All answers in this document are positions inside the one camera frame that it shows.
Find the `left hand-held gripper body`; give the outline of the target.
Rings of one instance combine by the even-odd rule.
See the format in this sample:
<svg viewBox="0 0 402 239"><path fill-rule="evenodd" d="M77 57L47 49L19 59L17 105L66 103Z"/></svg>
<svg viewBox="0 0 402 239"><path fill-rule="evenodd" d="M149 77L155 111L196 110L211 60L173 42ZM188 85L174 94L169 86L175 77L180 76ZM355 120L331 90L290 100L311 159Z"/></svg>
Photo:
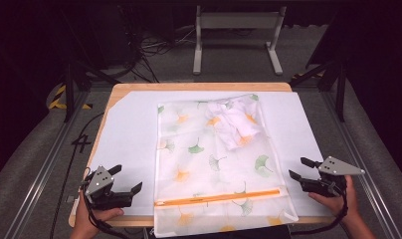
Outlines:
<svg viewBox="0 0 402 239"><path fill-rule="evenodd" d="M111 190L114 177L102 165L89 175L88 181L90 183L84 190L84 195L90 203L91 209L109 210L131 206L132 198L127 198L124 195L125 192Z"/></svg>

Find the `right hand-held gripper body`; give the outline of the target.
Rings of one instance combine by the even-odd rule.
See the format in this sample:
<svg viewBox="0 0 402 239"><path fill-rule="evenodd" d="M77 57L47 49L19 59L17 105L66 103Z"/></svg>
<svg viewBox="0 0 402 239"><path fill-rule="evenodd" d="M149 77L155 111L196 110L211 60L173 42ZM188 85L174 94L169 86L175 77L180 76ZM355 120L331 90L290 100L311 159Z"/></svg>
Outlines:
<svg viewBox="0 0 402 239"><path fill-rule="evenodd" d="M304 178L302 187L304 192L313 192L324 197L338 197L346 189L345 175L363 175L364 169L329 156L320 167L311 167L318 170L319 179Z"/></svg>

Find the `leaf print mesh laundry bag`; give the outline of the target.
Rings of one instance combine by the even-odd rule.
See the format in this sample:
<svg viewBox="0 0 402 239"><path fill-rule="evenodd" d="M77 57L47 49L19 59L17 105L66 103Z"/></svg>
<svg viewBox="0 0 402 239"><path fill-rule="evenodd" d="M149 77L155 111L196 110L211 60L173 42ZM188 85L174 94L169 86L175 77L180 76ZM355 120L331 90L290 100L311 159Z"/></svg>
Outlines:
<svg viewBox="0 0 402 239"><path fill-rule="evenodd" d="M163 103L157 115L154 189L156 237L189 236L298 221L269 136L228 150L207 124L209 102Z"/></svg>

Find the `person's left hand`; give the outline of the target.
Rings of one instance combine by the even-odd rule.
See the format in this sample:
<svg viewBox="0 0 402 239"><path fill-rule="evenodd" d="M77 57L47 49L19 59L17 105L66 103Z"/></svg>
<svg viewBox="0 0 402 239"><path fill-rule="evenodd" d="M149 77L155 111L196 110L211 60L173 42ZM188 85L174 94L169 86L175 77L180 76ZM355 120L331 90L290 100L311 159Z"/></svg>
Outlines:
<svg viewBox="0 0 402 239"><path fill-rule="evenodd" d="M94 210L93 214L96 219L103 222L109 221L117 216L122 216L124 211L121 208L113 208L110 210ZM76 210L76 221L70 239L93 239L99 234L99 230L92 224L89 219L89 211L85 204L85 197L82 192L79 196L79 204Z"/></svg>

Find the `white table mat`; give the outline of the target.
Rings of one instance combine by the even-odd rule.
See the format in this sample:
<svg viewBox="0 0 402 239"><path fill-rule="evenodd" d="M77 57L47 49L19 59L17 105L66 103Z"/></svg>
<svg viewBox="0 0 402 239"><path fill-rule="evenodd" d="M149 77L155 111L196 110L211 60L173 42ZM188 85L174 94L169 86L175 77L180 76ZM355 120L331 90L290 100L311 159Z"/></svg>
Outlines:
<svg viewBox="0 0 402 239"><path fill-rule="evenodd" d="M114 177L113 189L127 191L137 183L142 190L125 210L127 216L153 215L155 155L157 147L157 106L177 101L207 101L236 97L237 92L209 91L132 91L112 104L104 114L89 167L110 169L118 164L121 172ZM292 170L306 178L318 173L302 165L307 157L322 156L296 93L258 92L269 136L277 149L280 166L300 217L326 216L326 209L309 198L300 185L289 177Z"/></svg>

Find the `black metal stand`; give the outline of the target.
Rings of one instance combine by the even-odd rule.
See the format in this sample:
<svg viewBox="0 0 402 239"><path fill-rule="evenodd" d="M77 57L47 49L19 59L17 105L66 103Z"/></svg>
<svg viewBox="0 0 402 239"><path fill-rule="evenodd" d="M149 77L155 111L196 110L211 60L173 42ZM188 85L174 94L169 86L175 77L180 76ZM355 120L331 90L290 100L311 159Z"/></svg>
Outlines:
<svg viewBox="0 0 402 239"><path fill-rule="evenodd" d="M92 80L86 75L86 72L90 72L103 82L107 82L111 86L118 84L118 80L97 70L90 63L87 63L82 57L79 56L75 49L74 42L77 37L75 36L74 28L71 25L71 21L68 19L64 10L60 11L61 22L61 36L65 37L62 43L65 45L62 53L65 54L66 59L66 106L67 113L65 122L69 122L78 108L78 104L75 99L75 87L78 87L80 92L87 92L92 86Z"/></svg>
<svg viewBox="0 0 402 239"><path fill-rule="evenodd" d="M294 75L290 81L290 86L293 88L322 73L322 77L316 85L321 92L328 92L334 83L337 83L335 111L340 121L344 121L343 108L346 82L344 63L347 59L345 40L348 35L348 20L348 11L339 9L331 19L329 26L306 63L306 68L310 65L315 65L315 68L302 75Z"/></svg>

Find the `white garment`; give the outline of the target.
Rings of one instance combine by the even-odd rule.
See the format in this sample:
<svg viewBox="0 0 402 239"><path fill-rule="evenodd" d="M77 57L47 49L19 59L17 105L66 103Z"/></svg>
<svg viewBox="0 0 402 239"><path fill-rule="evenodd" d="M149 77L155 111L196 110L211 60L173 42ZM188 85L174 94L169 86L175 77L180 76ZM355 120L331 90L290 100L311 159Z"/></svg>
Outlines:
<svg viewBox="0 0 402 239"><path fill-rule="evenodd" d="M206 117L228 150L246 146L263 131L258 102L249 96L209 102Z"/></svg>

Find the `yellow black hazard tape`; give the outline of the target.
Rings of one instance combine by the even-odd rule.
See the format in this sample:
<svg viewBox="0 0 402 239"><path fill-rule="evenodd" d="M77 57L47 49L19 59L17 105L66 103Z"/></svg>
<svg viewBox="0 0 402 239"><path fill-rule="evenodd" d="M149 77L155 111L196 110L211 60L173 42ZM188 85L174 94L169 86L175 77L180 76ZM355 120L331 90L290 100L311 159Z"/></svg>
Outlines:
<svg viewBox="0 0 402 239"><path fill-rule="evenodd" d="M61 103L61 97L65 91L66 91L66 85L65 84L60 85L52 101L49 103L49 109L65 110L67 108L66 104Z"/></svg>

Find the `wooden table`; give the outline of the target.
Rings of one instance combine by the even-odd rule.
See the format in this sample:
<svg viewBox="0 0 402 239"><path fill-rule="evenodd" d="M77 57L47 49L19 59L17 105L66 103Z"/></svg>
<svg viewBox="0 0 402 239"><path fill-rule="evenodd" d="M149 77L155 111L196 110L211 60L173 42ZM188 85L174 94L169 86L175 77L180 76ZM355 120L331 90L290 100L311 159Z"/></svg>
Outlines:
<svg viewBox="0 0 402 239"><path fill-rule="evenodd" d="M118 84L113 87L108 99L105 112L112 104L117 103L132 91L213 91L213 92L237 92L239 95L258 92L284 92L294 93L287 83L177 83L177 84ZM102 117L100 129L104 123ZM300 224L324 223L331 220L328 212L326 216L300 217ZM154 224L153 215L148 216L127 216L111 221L113 226L121 227L150 227Z"/></svg>

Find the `aluminium floor rail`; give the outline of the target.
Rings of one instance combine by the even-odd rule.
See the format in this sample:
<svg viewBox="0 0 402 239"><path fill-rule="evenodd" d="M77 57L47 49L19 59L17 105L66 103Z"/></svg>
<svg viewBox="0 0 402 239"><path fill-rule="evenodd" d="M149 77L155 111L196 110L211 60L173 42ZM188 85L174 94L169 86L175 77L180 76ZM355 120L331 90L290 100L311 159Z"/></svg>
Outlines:
<svg viewBox="0 0 402 239"><path fill-rule="evenodd" d="M335 110L335 101L330 95L330 93L322 93L321 97L323 98L326 107L328 108L331 118L336 124L336 127L342 137L344 145L347 147L349 151L349 162L355 166L358 166L365 170L365 173L359 177L359 181L362 185L362 188L370 202L374 214L376 215L379 224L381 225L384 234L387 239L402 239L402 235L388 210L388 207L385 201L382 198L380 190L375 184L370 171L365 164L356 144L354 143L353 137L350 134L347 126L344 122L341 122L338 114Z"/></svg>
<svg viewBox="0 0 402 239"><path fill-rule="evenodd" d="M40 167L39 172L35 173L35 179L29 187L28 193L3 239L18 239L22 234L24 227L27 224L47 184L47 181L49 180L53 168L55 167L59 158L61 148L66 141L66 138L74 122L76 121L79 111L85 103L88 94L88 92L77 93L76 100L73 102L75 109L73 110L69 119L61 124L61 128L57 133L55 141L53 142L42 166Z"/></svg>

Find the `grey metal stand frame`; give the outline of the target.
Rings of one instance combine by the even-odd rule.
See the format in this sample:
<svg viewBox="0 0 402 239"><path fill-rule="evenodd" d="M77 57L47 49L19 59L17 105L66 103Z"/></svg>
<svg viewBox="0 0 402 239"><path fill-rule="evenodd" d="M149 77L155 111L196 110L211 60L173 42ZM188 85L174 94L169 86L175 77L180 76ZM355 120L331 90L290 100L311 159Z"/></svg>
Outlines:
<svg viewBox="0 0 402 239"><path fill-rule="evenodd" d="M196 45L192 73L200 75L202 69L202 30L203 29L269 29L272 39L265 43L275 74L281 76L283 68L276 47L283 27L287 7L273 12L203 12L196 9Z"/></svg>

